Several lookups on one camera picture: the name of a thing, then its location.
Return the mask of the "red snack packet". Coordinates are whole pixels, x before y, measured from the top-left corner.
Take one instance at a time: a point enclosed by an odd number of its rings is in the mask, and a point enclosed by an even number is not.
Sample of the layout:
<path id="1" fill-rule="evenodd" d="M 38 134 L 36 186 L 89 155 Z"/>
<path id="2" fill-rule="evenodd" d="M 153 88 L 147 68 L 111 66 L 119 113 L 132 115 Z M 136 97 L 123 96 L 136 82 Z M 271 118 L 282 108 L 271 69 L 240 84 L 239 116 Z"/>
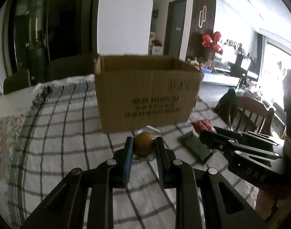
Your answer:
<path id="1" fill-rule="evenodd" d="M 216 133 L 215 128 L 206 119 L 191 122 L 191 125 L 193 126 L 193 128 L 197 134 L 200 134 L 200 132 L 202 132 L 202 131 L 209 131 L 209 132 Z"/>

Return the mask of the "brown round pastry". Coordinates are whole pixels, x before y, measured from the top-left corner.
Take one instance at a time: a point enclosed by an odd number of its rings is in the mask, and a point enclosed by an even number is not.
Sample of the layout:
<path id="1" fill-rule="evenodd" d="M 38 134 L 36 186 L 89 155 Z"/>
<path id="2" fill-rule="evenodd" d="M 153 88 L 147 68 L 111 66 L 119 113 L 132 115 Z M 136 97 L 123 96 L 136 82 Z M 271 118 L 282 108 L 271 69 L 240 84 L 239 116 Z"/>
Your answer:
<path id="1" fill-rule="evenodd" d="M 133 160 L 151 162 L 156 158 L 156 138 L 161 136 L 158 128 L 146 126 L 137 131 L 133 142 Z"/>

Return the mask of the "dark green flat packet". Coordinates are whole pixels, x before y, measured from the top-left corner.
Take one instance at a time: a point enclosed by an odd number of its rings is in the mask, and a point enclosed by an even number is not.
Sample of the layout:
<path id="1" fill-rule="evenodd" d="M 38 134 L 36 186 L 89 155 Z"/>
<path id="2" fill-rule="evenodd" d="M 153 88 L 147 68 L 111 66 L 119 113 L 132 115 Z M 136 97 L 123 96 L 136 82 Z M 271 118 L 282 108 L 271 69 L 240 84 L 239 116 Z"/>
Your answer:
<path id="1" fill-rule="evenodd" d="M 213 151 L 202 144 L 200 139 L 192 131 L 180 136 L 178 141 L 190 152 L 198 163 L 205 164 L 213 155 Z"/>

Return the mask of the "black garment on chair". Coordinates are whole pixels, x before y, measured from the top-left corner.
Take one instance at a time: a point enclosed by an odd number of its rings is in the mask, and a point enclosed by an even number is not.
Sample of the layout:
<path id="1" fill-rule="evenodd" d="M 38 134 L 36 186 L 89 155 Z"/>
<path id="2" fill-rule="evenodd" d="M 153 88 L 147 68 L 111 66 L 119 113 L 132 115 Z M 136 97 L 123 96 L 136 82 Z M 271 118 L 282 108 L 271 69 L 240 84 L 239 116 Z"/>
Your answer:
<path id="1" fill-rule="evenodd" d="M 213 111 L 230 127 L 231 109 L 236 105 L 236 92 L 229 88 L 227 93 L 218 101 Z"/>

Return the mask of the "wooden dining chair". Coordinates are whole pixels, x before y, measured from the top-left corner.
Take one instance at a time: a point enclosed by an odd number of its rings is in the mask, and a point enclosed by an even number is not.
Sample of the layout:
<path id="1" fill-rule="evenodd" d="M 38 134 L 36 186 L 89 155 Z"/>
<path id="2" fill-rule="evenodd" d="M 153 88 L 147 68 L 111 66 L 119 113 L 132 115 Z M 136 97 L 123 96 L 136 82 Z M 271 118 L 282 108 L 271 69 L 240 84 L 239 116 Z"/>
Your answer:
<path id="1" fill-rule="evenodd" d="M 229 126 L 235 132 L 256 132 L 271 136 L 274 109 L 247 96 L 237 97 L 229 111 Z"/>

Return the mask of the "white low tv cabinet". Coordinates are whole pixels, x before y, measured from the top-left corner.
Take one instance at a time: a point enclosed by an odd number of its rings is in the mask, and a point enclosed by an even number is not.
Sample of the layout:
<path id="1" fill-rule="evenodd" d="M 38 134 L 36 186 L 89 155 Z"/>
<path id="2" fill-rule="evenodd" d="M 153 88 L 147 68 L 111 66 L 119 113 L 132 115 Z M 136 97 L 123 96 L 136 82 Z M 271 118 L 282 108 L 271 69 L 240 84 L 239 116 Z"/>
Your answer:
<path id="1" fill-rule="evenodd" d="M 239 84 L 239 81 L 239 77 L 231 77 L 219 73 L 205 73 L 203 78 L 203 83 L 205 84 L 230 87 L 236 87 Z"/>

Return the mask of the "grey checked tablecloth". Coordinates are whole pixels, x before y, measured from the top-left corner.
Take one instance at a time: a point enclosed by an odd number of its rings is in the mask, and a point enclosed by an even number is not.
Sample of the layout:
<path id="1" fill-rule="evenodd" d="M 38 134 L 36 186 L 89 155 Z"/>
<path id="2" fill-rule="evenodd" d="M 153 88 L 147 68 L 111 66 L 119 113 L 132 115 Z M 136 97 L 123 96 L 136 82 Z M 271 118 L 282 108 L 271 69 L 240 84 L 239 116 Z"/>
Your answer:
<path id="1" fill-rule="evenodd" d="M 40 87 L 11 161 L 11 226 L 19 228 L 73 168 L 96 168 L 134 135 L 103 132 L 93 77 Z M 175 227 L 175 191 L 160 187 L 155 161 L 134 162 L 128 187 L 113 198 L 115 228 Z"/>

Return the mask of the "brown cardboard box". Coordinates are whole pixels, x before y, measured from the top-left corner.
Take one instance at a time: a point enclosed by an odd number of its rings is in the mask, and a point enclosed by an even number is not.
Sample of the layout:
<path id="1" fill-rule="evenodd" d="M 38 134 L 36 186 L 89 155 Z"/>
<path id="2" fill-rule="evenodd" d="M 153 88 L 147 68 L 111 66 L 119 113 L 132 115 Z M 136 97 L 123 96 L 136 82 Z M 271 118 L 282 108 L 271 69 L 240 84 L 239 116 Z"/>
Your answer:
<path id="1" fill-rule="evenodd" d="M 95 90 L 106 133 L 186 122 L 203 73 L 177 58 L 105 55 L 95 61 Z"/>

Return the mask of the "red balloon decoration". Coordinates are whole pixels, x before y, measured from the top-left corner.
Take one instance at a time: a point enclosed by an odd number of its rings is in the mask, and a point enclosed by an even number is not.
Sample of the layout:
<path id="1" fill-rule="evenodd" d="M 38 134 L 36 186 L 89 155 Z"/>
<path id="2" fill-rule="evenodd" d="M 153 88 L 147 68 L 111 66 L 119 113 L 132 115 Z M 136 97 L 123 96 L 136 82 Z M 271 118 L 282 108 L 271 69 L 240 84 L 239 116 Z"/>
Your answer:
<path id="1" fill-rule="evenodd" d="M 202 36 L 202 46 L 204 48 L 212 48 L 215 53 L 218 53 L 220 55 L 223 54 L 222 47 L 218 44 L 218 42 L 221 39 L 221 33 L 219 31 L 216 31 L 213 36 L 211 37 L 208 34 L 205 34 Z"/>

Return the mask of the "floral table runner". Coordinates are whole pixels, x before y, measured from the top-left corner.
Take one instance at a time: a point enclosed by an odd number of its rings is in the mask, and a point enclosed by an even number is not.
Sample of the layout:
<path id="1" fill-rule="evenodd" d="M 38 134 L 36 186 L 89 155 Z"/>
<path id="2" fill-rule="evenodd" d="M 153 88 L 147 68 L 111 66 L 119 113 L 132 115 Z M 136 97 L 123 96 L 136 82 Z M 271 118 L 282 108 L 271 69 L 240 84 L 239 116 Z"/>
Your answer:
<path id="1" fill-rule="evenodd" d="M 8 182 L 14 149 L 25 122 L 25 115 L 0 118 L 0 181 Z"/>

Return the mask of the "dark chair back right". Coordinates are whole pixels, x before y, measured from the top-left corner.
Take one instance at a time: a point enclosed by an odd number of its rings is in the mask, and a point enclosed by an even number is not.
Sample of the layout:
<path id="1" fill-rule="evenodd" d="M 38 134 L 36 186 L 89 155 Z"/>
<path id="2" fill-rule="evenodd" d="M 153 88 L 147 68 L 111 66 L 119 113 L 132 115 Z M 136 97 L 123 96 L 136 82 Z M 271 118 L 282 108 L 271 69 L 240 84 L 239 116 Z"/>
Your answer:
<path id="1" fill-rule="evenodd" d="M 48 67 L 49 81 L 94 74 L 97 58 L 98 55 L 95 53 L 84 53 L 53 60 Z"/>

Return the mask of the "dark chair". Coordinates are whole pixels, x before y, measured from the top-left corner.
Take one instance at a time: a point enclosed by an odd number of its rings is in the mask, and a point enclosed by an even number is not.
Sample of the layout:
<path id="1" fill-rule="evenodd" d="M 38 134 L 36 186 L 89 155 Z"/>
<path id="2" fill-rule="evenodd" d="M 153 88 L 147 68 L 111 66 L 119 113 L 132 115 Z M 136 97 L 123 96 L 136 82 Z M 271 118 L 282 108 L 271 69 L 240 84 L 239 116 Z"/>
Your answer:
<path id="1" fill-rule="evenodd" d="M 53 60 L 48 67 L 49 81 L 94 74 L 97 58 L 98 55 L 95 53 L 84 53 Z"/>
<path id="2" fill-rule="evenodd" d="M 31 86 L 28 69 L 23 69 L 18 73 L 6 78 L 3 83 L 3 94 L 7 95 L 18 90 L 23 90 Z"/>

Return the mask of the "dark chair back left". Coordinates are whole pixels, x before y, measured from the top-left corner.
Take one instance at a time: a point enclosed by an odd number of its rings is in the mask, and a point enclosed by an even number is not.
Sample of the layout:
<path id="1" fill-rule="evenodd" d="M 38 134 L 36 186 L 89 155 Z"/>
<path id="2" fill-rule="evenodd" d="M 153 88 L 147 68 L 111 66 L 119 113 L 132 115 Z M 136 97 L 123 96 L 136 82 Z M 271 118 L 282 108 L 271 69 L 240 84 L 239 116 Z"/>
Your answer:
<path id="1" fill-rule="evenodd" d="M 28 69 L 23 69 L 18 73 L 6 78 L 3 83 L 3 94 L 7 95 L 18 90 L 23 90 L 31 86 Z"/>

